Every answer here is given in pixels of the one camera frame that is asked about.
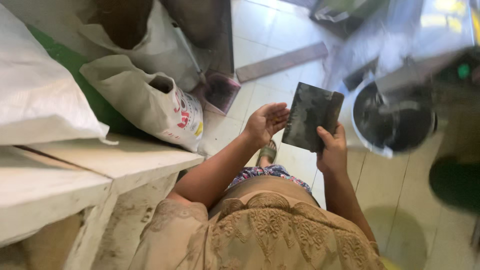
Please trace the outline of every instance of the bucket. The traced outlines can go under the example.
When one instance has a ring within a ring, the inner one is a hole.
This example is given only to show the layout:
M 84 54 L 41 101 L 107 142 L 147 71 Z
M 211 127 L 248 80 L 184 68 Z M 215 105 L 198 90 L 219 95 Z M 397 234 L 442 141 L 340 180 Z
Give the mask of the bucket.
M 437 122 L 428 102 L 398 95 L 387 99 L 373 79 L 345 98 L 338 120 L 345 127 L 348 148 L 366 147 L 388 158 L 419 147 L 434 133 Z

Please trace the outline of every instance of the lace blouse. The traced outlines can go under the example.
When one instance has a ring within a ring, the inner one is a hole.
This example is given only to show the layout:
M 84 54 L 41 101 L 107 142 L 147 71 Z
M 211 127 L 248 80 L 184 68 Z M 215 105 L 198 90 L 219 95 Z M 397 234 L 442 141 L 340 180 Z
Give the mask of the lace blouse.
M 165 199 L 130 269 L 384 269 L 359 227 L 304 194 L 279 177 L 258 176 L 229 190 L 210 219 L 201 203 Z

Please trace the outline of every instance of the woman's right hand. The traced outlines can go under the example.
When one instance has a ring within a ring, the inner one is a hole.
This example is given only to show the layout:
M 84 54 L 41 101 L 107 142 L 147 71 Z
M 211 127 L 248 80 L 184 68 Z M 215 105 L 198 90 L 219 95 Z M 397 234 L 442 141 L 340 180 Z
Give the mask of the woman's right hand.
M 347 174 L 347 143 L 343 125 L 336 123 L 333 136 L 321 126 L 317 127 L 317 134 L 325 143 L 323 152 L 317 153 L 317 168 L 324 174 Z

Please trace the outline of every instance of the wooden plank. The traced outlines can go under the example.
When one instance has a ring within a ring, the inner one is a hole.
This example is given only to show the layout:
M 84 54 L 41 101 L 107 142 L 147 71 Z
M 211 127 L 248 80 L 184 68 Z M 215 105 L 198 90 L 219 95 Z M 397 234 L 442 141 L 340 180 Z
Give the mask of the wooden plank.
M 239 82 L 243 83 L 327 56 L 327 47 L 325 43 L 321 42 L 261 62 L 240 67 L 236 70 L 237 77 Z
M 0 243 L 103 202 L 111 182 L 32 152 L 0 147 Z
M 109 134 L 107 139 L 119 144 L 109 146 L 97 139 L 83 139 L 28 147 L 114 179 L 118 194 L 193 167 L 204 160 L 203 156 L 161 142 L 117 134 Z

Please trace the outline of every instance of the woman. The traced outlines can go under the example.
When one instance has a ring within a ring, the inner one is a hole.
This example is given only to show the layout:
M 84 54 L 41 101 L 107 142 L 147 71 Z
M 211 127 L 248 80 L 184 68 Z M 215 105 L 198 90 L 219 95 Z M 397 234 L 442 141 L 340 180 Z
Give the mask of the woman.
M 328 211 L 308 185 L 272 165 L 269 142 L 286 125 L 286 107 L 258 109 L 236 139 L 180 179 L 145 227 L 131 270 L 384 269 L 347 175 L 341 124 L 333 136 L 317 128 Z M 261 167 L 243 168 L 267 144 Z

